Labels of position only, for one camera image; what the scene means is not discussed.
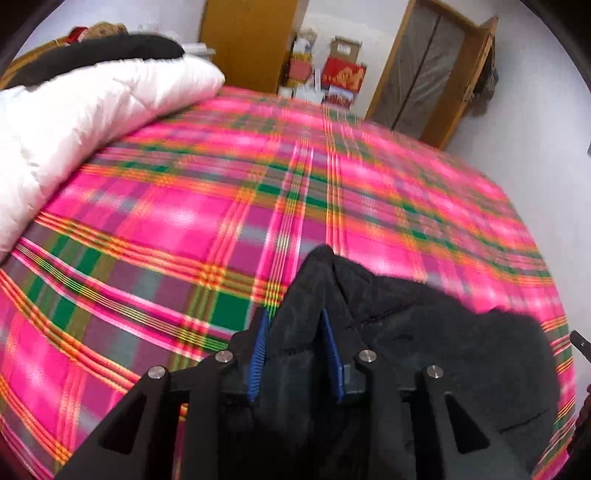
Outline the black puffer jacket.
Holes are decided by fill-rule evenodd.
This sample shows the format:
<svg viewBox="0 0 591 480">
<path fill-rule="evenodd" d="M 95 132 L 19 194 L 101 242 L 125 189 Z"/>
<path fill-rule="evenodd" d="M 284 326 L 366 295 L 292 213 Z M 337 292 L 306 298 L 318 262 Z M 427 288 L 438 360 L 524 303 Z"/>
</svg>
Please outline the black puffer jacket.
<svg viewBox="0 0 591 480">
<path fill-rule="evenodd" d="M 344 366 L 335 401 L 327 309 Z M 527 479 L 559 386 L 536 320 L 312 250 L 270 315 L 242 464 L 263 479 Z"/>
</svg>

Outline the pink plaid bed sheet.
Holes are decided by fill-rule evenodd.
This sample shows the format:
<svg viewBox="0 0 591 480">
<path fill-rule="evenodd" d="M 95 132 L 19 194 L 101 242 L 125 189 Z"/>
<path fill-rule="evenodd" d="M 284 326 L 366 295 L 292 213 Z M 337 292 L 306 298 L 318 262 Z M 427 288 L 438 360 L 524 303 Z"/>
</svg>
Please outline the pink plaid bed sheet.
<svg viewBox="0 0 591 480">
<path fill-rule="evenodd" d="M 463 160 L 351 115 L 225 87 L 90 157 L 1 266 L 1 437 L 50 479 L 152 365 L 221 350 L 311 249 L 534 317 L 575 426 L 569 329 L 526 224 Z"/>
</svg>

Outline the red gift box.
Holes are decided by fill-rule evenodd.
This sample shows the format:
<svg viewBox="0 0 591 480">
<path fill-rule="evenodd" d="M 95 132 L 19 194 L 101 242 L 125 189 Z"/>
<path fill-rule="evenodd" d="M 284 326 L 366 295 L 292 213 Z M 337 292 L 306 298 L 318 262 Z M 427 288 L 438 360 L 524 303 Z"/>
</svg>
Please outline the red gift box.
<svg viewBox="0 0 591 480">
<path fill-rule="evenodd" d="M 321 82 L 323 85 L 359 93 L 366 73 L 366 65 L 329 57 L 322 68 Z"/>
</svg>

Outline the pink plastic bucket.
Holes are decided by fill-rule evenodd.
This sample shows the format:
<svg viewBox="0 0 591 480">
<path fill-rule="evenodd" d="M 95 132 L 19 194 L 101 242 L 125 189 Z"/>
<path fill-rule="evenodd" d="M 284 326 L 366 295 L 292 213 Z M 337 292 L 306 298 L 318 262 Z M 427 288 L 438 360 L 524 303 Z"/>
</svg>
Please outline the pink plastic bucket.
<svg viewBox="0 0 591 480">
<path fill-rule="evenodd" d="M 290 80 L 290 82 L 304 84 L 308 81 L 311 73 L 312 66 L 308 60 L 296 57 L 290 58 L 290 66 L 287 71 L 287 79 Z"/>
</svg>

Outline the wooden door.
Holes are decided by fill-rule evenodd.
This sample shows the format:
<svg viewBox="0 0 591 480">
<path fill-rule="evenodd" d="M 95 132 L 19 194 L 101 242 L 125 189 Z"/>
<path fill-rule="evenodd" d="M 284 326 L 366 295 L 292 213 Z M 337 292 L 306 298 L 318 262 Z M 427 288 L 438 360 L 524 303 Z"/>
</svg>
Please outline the wooden door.
<svg viewBox="0 0 591 480">
<path fill-rule="evenodd" d="M 478 25 L 443 1 L 411 1 L 366 118 L 445 149 L 493 57 L 498 22 Z"/>
</svg>

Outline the brown cardboard box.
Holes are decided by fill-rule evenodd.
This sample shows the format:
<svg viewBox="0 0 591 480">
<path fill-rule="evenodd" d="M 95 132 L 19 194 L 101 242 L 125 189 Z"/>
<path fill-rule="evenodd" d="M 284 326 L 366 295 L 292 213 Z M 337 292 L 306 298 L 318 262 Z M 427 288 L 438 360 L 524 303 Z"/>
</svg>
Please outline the brown cardboard box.
<svg viewBox="0 0 591 480">
<path fill-rule="evenodd" d="M 329 56 L 342 61 L 356 63 L 363 43 L 344 37 L 335 36 L 331 41 Z"/>
</svg>

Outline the white folded quilt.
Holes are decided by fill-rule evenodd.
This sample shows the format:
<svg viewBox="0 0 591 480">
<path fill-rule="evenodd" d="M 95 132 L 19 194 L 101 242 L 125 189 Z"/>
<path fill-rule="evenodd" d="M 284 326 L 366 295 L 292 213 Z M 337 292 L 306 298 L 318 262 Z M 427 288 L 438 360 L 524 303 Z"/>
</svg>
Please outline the white folded quilt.
<svg viewBox="0 0 591 480">
<path fill-rule="evenodd" d="M 118 60 L 1 93 L 1 253 L 95 150 L 154 119 L 214 97 L 211 62 Z"/>
</svg>

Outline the wooden wardrobe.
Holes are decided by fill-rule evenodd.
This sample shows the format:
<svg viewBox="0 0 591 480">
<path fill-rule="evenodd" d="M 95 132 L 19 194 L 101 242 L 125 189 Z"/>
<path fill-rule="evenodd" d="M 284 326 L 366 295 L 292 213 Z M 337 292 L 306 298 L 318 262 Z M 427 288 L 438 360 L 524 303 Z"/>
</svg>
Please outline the wooden wardrobe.
<svg viewBox="0 0 591 480">
<path fill-rule="evenodd" d="M 214 49 L 225 84 L 276 93 L 307 0 L 208 0 L 199 41 Z"/>
</svg>

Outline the black folded garment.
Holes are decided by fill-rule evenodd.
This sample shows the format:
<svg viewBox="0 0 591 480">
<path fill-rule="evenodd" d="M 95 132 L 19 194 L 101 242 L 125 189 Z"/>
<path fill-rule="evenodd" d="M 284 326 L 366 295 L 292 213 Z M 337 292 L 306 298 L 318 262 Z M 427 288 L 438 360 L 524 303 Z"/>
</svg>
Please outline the black folded garment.
<svg viewBox="0 0 591 480">
<path fill-rule="evenodd" d="M 157 34 L 121 34 L 60 46 L 19 68 L 1 89 L 31 87 L 98 63 L 119 60 L 170 60 L 184 55 L 179 43 Z"/>
</svg>

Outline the brown teddy bear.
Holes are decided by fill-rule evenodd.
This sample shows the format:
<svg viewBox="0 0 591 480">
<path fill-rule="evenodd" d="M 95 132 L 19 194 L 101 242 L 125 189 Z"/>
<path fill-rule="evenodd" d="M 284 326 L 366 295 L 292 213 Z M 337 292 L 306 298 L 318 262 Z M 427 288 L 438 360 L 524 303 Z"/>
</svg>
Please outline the brown teddy bear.
<svg viewBox="0 0 591 480">
<path fill-rule="evenodd" d="M 108 36 L 125 35 L 128 33 L 122 23 L 98 22 L 90 27 L 76 26 L 66 37 L 67 44 L 80 43 L 85 40 L 100 39 Z"/>
</svg>

